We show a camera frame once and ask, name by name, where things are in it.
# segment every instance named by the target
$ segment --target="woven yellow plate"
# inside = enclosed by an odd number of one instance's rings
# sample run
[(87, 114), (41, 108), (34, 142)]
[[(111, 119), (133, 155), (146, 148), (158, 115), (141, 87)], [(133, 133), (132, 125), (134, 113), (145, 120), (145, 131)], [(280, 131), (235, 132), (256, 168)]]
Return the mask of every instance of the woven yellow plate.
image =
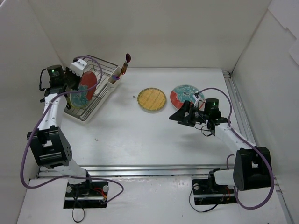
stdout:
[(166, 104), (166, 96), (157, 88), (147, 88), (139, 93), (137, 101), (147, 111), (159, 111)]

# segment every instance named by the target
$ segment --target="red wire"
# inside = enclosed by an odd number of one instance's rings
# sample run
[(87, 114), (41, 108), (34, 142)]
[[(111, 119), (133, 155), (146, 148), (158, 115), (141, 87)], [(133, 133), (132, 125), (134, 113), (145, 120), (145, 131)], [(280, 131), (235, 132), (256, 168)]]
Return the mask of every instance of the red wire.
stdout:
[(104, 194), (102, 188), (94, 188), (93, 190), (94, 190), (95, 192), (100, 193), (104, 198), (107, 198), (107, 196)]
[(228, 192), (228, 198), (230, 198), (230, 192), (229, 192), (229, 189), (228, 187), (225, 187), (226, 188), (226, 191)]
[(199, 110), (202, 108), (202, 106), (204, 105), (204, 102), (201, 103), (200, 107), (198, 108)]

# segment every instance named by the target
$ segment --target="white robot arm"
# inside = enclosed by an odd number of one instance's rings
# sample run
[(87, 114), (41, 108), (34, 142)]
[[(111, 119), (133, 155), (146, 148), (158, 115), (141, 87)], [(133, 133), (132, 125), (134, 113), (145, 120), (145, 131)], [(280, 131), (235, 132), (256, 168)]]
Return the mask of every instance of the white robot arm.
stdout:
[[(222, 140), (235, 155), (234, 169), (215, 169), (210, 172), (211, 188), (213, 185), (227, 185), (236, 186), (240, 191), (243, 191), (270, 187), (271, 177), (264, 161), (255, 150), (233, 133), (228, 124), (228, 119), (221, 116), (218, 104), (218, 99), (208, 98), (205, 102), (204, 111), (200, 111), (190, 101), (185, 101), (181, 109), (171, 115), (169, 119), (191, 127), (197, 123), (206, 124), (211, 134)], [(266, 147), (256, 148), (271, 165), (269, 150)]]
[[(38, 131), (30, 143), (31, 150), (39, 166), (54, 169), (67, 176), (87, 177), (89, 174), (73, 160), (71, 146), (61, 130), (62, 116), (67, 106), (66, 97), (58, 97), (53, 102), (52, 100), (65, 91), (65, 76), (71, 77), (72, 81), (80, 81), (86, 65), (87, 63), (84, 60), (79, 59), (70, 65), (69, 70), (67, 70), (68, 74), (62, 70), (60, 65), (47, 68), (50, 76), (50, 88), (46, 89), (45, 98), (41, 102), (45, 103), (44, 112), (49, 104), (52, 104), (52, 107), (38, 126)], [(72, 88), (78, 86), (78, 83), (72, 83)], [(71, 185), (86, 182), (84, 179), (72, 178), (69, 178), (68, 181)]]

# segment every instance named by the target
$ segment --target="white panel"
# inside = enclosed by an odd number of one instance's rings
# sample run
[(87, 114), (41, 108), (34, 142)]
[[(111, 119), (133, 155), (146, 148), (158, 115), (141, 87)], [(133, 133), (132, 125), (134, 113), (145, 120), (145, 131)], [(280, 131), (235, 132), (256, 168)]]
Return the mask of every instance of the white panel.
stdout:
[[(237, 204), (219, 205), (207, 213), (195, 212), (188, 203), (192, 182), (190, 177), (159, 177), (116, 179), (125, 191), (105, 209), (86, 209), (82, 223), (106, 224), (285, 224), (286, 220), (274, 192), (262, 208), (247, 211)], [(45, 180), (32, 180), (37, 185)], [(58, 180), (44, 187), (27, 191), (18, 224), (73, 224), (72, 209), (63, 209), (66, 180)], [(269, 189), (240, 193), (240, 200), (247, 206), (256, 205)], [(117, 194), (120, 187), (109, 184), (108, 197)], [(206, 210), (211, 205), (195, 206)], [(75, 210), (79, 219), (82, 210)]]
[[(79, 165), (225, 164), (231, 154), (225, 143), (169, 120), (176, 111), (170, 93), (182, 84), (228, 93), (220, 69), (128, 69), (88, 125), (63, 119), (62, 130), (74, 160)], [(159, 88), (167, 96), (165, 108), (155, 114), (143, 111), (133, 98), (148, 87)], [(218, 98), (222, 115), (228, 116), (224, 95), (215, 90), (203, 94)], [(231, 120), (237, 127), (234, 114)]]
[(298, 0), (273, 0), (269, 5), (270, 12), (284, 27), (288, 28), (297, 38), (289, 52), (299, 65), (299, 1)]
[(62, 61), (231, 70), (270, 0), (29, 0)]
[[(10, 224), (16, 222), (25, 195), (19, 173), (27, 132), (43, 110), (39, 75), (59, 59), (27, 1), (1, 4), (0, 29), (0, 217)], [(26, 179), (36, 172), (29, 153)]]
[(274, 173), (299, 223), (299, 66), (289, 49), (296, 38), (268, 12), (241, 57), (237, 83), (256, 141), (271, 151)]

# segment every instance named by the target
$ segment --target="wire dish rack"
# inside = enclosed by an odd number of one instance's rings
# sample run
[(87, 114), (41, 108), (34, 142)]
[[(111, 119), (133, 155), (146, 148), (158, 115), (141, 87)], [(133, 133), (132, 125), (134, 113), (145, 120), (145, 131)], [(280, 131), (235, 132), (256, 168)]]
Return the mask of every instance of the wire dish rack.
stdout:
[[(103, 102), (107, 99), (107, 97), (115, 90), (115, 88), (119, 85), (122, 76), (117, 81), (114, 81), (112, 75), (120, 75), (121, 67), (117, 64), (113, 64), (111, 62), (105, 61), (95, 56), (88, 55), (93, 57), (95, 60), (99, 62), (102, 67), (103, 77), (101, 82), (97, 85), (95, 93), (91, 100), (87, 102), (83, 107), (77, 109), (74, 107), (65, 108), (64, 112), (72, 117), (74, 117), (80, 123), (87, 123), (93, 115), (97, 112)], [(98, 65), (86, 58), (85, 61), (87, 62), (86, 71), (92, 71), (97, 80), (100, 78), (100, 69)]]

